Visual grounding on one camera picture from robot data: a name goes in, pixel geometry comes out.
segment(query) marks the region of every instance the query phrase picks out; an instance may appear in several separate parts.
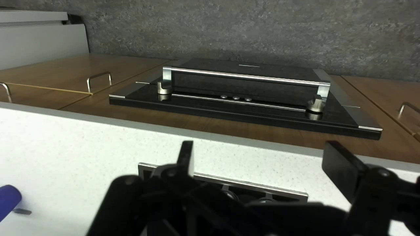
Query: wooden surface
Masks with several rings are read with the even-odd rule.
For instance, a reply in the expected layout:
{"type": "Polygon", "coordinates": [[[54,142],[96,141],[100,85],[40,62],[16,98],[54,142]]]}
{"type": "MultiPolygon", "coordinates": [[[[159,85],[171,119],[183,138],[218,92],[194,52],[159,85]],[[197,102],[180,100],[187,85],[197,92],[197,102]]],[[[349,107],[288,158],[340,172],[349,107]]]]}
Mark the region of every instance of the wooden surface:
{"type": "Polygon", "coordinates": [[[398,119],[403,103],[410,103],[420,108],[420,83],[353,77],[344,77],[344,79],[368,100],[381,108],[383,113],[399,124],[407,133],[416,136],[418,140],[420,138],[420,115],[407,108],[403,116],[398,119]]]}
{"type": "MultiPolygon", "coordinates": [[[[0,81],[8,85],[87,94],[87,79],[92,75],[110,73],[113,83],[118,85],[162,62],[145,58],[83,56],[0,71],[0,81]]],[[[93,94],[106,87],[109,86],[105,75],[92,81],[93,94]]]]}
{"type": "Polygon", "coordinates": [[[108,95],[112,91],[130,86],[135,81],[151,81],[152,78],[152,74],[138,77],[75,103],[64,111],[314,149],[323,149],[326,141],[337,141],[355,154],[420,163],[419,144],[341,78],[335,78],[336,83],[385,129],[381,141],[109,105],[108,95]]]}
{"type": "MultiPolygon", "coordinates": [[[[22,104],[47,109],[62,109],[66,105],[88,98],[88,95],[83,94],[21,87],[13,85],[9,85],[9,90],[12,94],[12,104],[22,104]]],[[[8,98],[3,88],[0,88],[0,102],[8,103],[8,98]]]]}

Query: silver handle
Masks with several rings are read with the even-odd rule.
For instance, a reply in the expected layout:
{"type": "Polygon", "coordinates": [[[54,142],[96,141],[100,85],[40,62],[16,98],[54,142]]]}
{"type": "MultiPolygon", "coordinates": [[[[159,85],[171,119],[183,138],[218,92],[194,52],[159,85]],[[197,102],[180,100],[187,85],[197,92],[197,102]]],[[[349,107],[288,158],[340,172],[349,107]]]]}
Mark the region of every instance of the silver handle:
{"type": "Polygon", "coordinates": [[[9,86],[5,83],[1,83],[1,87],[4,88],[5,95],[8,96],[8,102],[12,103],[12,92],[11,92],[9,86]]]}
{"type": "MultiPolygon", "coordinates": [[[[420,109],[415,105],[412,105],[411,103],[403,103],[402,107],[399,108],[399,112],[398,112],[398,120],[402,120],[403,115],[404,115],[404,111],[406,108],[410,108],[411,111],[414,111],[415,113],[420,115],[420,109]]],[[[408,133],[411,133],[411,136],[414,138],[416,138],[418,141],[420,141],[420,132],[411,132],[407,129],[408,133]]]]}
{"type": "Polygon", "coordinates": [[[95,79],[99,79],[99,78],[101,78],[101,77],[104,77],[104,75],[108,75],[108,83],[109,83],[109,86],[113,86],[113,78],[112,78],[110,73],[104,73],[104,74],[92,75],[92,77],[89,77],[89,78],[87,79],[87,87],[88,87],[88,92],[89,92],[89,94],[92,94],[92,85],[91,85],[91,82],[95,81],[95,79]]]}

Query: white countertop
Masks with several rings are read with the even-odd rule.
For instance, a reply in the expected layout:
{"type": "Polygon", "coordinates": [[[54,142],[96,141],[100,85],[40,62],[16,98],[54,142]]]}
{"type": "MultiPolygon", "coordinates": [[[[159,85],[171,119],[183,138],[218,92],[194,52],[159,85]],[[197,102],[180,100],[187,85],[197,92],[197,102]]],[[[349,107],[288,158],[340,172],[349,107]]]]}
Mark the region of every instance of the white countertop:
{"type": "MultiPolygon", "coordinates": [[[[305,192],[343,210],[349,204],[323,174],[322,151],[93,116],[0,104],[0,187],[21,191],[21,208],[0,235],[85,235],[113,179],[138,163],[169,164],[194,141],[194,174],[305,192]]],[[[415,182],[420,166],[362,158],[415,182]]],[[[410,235],[400,223],[391,235],[410,235]]]]}

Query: gray wall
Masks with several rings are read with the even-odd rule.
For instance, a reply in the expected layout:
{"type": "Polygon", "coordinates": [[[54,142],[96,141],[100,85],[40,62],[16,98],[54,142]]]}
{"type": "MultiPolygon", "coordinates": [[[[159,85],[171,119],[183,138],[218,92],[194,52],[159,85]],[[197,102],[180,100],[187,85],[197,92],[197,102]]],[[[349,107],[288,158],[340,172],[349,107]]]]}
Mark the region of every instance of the gray wall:
{"type": "Polygon", "coordinates": [[[420,82],[419,0],[0,0],[84,19],[91,50],[420,82]]]}

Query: blue marker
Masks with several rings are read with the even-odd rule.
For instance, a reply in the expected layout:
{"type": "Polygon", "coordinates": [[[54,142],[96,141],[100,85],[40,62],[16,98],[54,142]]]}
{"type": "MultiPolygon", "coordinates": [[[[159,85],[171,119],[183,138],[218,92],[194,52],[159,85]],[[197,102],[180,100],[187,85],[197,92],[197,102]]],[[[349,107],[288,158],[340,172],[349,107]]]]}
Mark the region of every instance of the blue marker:
{"type": "Polygon", "coordinates": [[[12,185],[0,188],[0,222],[21,203],[22,195],[12,185]]]}

